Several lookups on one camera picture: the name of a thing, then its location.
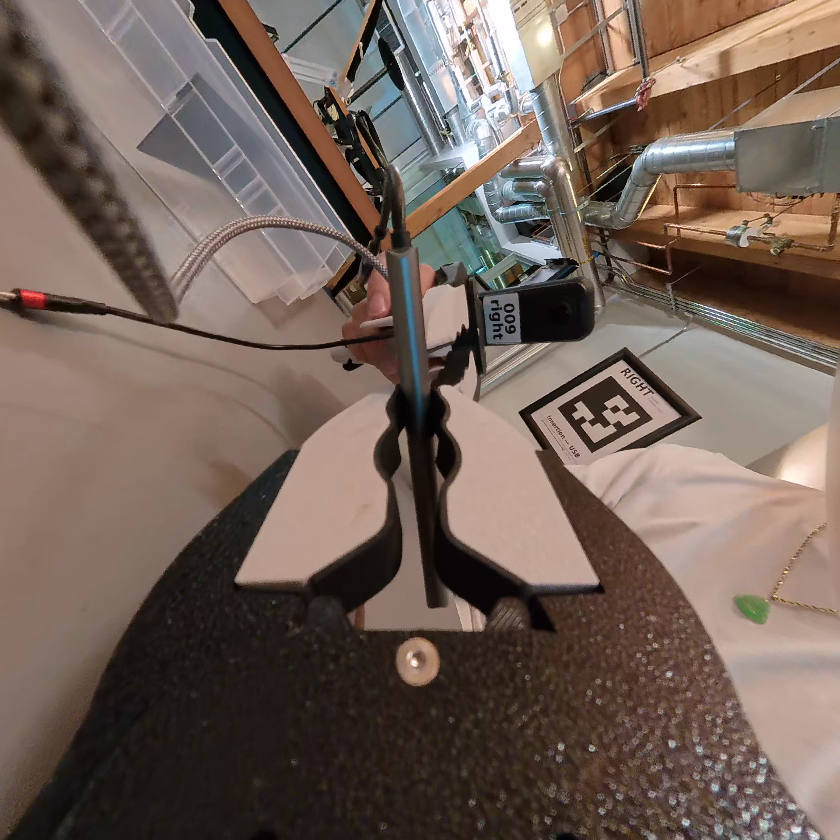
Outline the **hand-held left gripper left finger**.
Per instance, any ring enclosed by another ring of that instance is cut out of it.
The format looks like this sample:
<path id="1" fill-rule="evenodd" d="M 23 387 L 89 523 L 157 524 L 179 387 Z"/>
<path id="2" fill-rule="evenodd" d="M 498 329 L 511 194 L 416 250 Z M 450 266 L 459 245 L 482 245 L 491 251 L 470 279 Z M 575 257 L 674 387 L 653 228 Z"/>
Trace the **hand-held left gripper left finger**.
<path id="1" fill-rule="evenodd" d="M 234 582 L 329 597 L 350 613 L 400 569 L 403 528 L 393 477 L 403 430 L 397 391 L 366 396 L 300 448 Z"/>

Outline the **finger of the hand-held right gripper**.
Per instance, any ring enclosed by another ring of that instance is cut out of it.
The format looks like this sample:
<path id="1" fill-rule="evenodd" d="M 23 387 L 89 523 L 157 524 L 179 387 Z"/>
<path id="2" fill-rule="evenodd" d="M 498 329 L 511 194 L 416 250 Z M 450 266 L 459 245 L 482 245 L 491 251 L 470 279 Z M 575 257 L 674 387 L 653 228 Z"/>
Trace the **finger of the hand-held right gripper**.
<path id="1" fill-rule="evenodd" d="M 479 394 L 482 344 L 474 284 L 439 286 L 423 298 L 427 360 L 438 385 Z"/>
<path id="2" fill-rule="evenodd" d="M 332 359 L 346 370 L 363 364 L 381 366 L 393 357 L 393 317 L 351 318 L 342 327 L 345 344 L 331 350 Z"/>

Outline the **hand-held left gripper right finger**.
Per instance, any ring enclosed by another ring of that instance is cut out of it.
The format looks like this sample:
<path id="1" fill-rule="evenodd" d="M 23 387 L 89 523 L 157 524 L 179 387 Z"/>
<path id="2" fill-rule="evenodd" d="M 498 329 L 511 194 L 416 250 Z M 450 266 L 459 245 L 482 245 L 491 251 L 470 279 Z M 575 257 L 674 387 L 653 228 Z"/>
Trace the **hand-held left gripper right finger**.
<path id="1" fill-rule="evenodd" d="M 591 594 L 601 582 L 539 453 L 452 385 L 437 388 L 434 412 L 439 579 L 486 616 L 512 599 L 532 629 L 554 632 L 543 598 Z"/>

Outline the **grey usb hub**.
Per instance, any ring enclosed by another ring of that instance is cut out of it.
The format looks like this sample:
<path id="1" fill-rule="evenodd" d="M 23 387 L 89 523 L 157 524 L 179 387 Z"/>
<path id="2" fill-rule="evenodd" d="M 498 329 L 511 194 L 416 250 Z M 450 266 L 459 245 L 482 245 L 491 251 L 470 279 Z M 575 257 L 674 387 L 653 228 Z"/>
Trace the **grey usb hub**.
<path id="1" fill-rule="evenodd" d="M 429 608 L 448 604 L 434 562 L 437 477 L 429 429 L 431 376 L 428 368 L 421 272 L 417 249 L 395 248 L 386 255 L 399 386 L 403 395 L 407 451 L 416 525 Z"/>

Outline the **clear plastic tray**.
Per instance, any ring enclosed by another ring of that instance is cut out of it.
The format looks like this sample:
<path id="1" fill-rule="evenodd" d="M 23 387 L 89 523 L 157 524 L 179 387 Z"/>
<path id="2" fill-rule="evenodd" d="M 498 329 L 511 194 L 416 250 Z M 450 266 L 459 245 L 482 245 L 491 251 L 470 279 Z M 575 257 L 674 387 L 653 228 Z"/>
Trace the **clear plastic tray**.
<path id="1" fill-rule="evenodd" d="M 124 85 L 129 114 L 97 105 L 109 135 L 195 242 L 244 217 L 347 227 L 188 2 L 74 3 L 100 82 Z"/>

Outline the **person's right hand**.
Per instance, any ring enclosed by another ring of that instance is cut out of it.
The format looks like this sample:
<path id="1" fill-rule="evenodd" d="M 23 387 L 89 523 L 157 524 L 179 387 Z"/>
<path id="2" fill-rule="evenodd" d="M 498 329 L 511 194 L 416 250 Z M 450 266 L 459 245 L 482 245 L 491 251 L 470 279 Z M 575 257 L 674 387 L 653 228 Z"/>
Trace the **person's right hand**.
<path id="1" fill-rule="evenodd" d="M 366 286 L 366 297 L 353 307 L 349 319 L 342 326 L 344 340 L 349 342 L 376 335 L 377 329 L 367 329 L 363 326 L 364 323 L 383 319 L 391 314 L 392 294 L 388 280 L 374 270 Z M 393 339 L 352 344 L 350 352 L 358 363 L 374 367 L 389 382 L 399 384 L 398 359 Z"/>

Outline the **framed marker sign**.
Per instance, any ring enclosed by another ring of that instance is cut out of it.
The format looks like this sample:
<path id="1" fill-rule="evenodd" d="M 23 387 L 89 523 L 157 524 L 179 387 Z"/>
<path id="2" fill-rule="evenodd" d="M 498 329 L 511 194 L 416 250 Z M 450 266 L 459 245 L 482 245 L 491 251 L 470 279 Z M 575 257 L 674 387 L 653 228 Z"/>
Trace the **framed marker sign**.
<path id="1" fill-rule="evenodd" d="M 608 455 L 649 447 L 701 419 L 627 348 L 519 415 L 539 446 L 565 466 L 587 466 Z"/>

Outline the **person's white shirt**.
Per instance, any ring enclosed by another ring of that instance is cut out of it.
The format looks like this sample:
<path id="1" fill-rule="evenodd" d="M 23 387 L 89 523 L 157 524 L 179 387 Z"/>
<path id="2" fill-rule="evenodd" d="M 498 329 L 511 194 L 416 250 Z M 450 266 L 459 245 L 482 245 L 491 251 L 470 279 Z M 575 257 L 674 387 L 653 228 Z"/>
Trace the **person's white shirt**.
<path id="1" fill-rule="evenodd" d="M 672 444 L 570 473 L 675 578 L 785 785 L 838 838 L 838 421 L 829 427 L 826 491 Z"/>

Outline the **grey desk with wooden edge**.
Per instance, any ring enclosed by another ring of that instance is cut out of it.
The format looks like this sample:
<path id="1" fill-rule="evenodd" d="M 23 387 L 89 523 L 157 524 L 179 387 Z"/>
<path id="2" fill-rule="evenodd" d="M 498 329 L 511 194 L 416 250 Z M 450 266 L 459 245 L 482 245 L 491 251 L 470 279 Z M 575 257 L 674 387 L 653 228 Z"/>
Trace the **grey desk with wooden edge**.
<path id="1" fill-rule="evenodd" d="M 193 20 L 216 40 L 358 241 L 368 243 L 380 214 L 322 125 L 307 94 L 246 1 L 195 1 Z"/>

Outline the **vertical silver duct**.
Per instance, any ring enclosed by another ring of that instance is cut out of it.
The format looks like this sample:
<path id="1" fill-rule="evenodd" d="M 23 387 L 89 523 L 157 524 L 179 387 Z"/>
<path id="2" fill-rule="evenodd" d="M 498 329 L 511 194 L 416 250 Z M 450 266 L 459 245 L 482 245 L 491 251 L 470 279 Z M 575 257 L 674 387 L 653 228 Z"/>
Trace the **vertical silver duct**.
<path id="1" fill-rule="evenodd" d="M 576 163 L 559 74 L 548 76 L 533 92 L 534 114 L 547 152 L 542 163 L 546 185 L 543 201 L 558 247 L 563 256 L 578 264 L 579 273 L 592 294 L 595 315 L 599 316 L 605 300 L 575 191 Z"/>

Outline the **silver duct pipe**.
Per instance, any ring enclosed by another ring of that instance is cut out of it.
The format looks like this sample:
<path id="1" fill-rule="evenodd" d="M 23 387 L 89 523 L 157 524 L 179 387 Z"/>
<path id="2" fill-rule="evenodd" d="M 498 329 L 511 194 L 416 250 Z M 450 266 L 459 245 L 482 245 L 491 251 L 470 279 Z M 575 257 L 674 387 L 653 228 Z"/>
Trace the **silver duct pipe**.
<path id="1" fill-rule="evenodd" d="M 663 175 L 735 172 L 736 139 L 731 130 L 709 130 L 661 138 L 633 163 L 614 203 L 590 201 L 580 210 L 585 226 L 625 229 L 645 210 Z"/>

